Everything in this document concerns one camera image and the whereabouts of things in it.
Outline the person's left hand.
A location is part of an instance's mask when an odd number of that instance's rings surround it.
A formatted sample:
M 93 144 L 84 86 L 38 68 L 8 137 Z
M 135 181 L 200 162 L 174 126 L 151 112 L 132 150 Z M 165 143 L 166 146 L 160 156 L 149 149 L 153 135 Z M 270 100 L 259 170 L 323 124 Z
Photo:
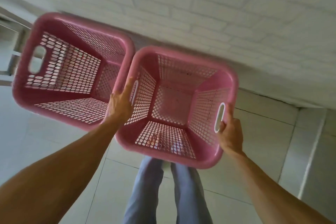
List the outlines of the person's left hand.
M 107 116 L 104 124 L 119 128 L 123 126 L 133 113 L 133 105 L 131 100 L 126 100 L 121 96 L 121 91 L 116 90 L 110 96 L 107 108 Z

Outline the person's right hand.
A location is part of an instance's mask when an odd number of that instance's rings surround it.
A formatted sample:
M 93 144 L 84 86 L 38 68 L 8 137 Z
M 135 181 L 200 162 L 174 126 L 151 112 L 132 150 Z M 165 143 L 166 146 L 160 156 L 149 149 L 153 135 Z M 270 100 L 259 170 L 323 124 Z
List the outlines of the person's right hand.
M 225 154 L 246 156 L 243 152 L 243 132 L 239 119 L 234 118 L 232 123 L 221 121 L 217 136 Z

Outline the pink plastic laundry basket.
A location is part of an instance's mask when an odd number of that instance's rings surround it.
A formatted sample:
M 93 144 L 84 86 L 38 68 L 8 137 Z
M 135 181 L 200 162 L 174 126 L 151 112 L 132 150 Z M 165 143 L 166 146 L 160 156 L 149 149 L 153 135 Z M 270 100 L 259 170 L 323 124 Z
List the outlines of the pink plastic laundry basket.
M 125 150 L 196 169 L 222 157 L 216 133 L 239 80 L 222 61 L 148 46 L 133 57 L 132 117 L 115 134 Z
M 12 94 L 32 112 L 90 131 L 121 92 L 135 54 L 126 34 L 86 18 L 40 16 L 24 45 Z

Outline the person's right forearm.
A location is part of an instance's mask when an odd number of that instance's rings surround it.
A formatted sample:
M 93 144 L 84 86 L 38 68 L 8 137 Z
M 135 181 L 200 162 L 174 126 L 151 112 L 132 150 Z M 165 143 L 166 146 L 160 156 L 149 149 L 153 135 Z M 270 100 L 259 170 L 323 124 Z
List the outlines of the person's right forearm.
M 229 149 L 225 153 L 242 175 L 263 224 L 333 224 L 271 179 L 244 152 Z

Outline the person's left forearm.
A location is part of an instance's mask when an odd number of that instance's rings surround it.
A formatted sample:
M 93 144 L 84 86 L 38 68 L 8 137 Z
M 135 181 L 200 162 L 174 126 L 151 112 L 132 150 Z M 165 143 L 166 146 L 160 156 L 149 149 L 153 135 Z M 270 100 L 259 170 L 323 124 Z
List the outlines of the person's left forearm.
M 58 224 L 89 184 L 117 130 L 115 117 L 0 186 L 0 224 Z

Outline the person's blue-grey trousers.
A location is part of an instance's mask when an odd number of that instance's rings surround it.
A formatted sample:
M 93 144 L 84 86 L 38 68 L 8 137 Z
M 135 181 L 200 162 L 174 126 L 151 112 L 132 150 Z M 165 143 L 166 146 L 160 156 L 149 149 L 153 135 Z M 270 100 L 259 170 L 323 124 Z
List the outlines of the person's blue-grey trousers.
M 157 224 L 159 187 L 163 180 L 163 160 L 145 156 L 137 173 L 122 224 Z M 213 224 L 198 171 L 171 163 L 176 224 Z

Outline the white door frame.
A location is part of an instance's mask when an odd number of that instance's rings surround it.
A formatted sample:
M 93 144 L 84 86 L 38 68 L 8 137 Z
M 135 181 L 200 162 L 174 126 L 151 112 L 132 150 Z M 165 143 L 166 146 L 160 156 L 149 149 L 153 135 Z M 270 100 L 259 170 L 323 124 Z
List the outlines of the white door frame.
M 304 108 L 303 110 L 303 125 L 302 128 L 309 133 L 309 155 L 307 164 L 305 166 L 305 172 L 303 175 L 303 180 L 300 186 L 298 198 L 302 199 L 307 179 L 309 176 L 309 171 L 313 162 L 313 158 L 325 126 L 325 121 L 327 117 L 328 110 L 326 108 Z

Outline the grey metal rack frame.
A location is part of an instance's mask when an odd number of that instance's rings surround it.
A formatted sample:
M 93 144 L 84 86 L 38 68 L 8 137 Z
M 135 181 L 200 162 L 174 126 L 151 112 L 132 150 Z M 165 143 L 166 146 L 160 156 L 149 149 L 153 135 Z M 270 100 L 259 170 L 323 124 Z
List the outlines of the grey metal rack frame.
M 32 24 L 0 6 L 0 86 L 11 87 Z

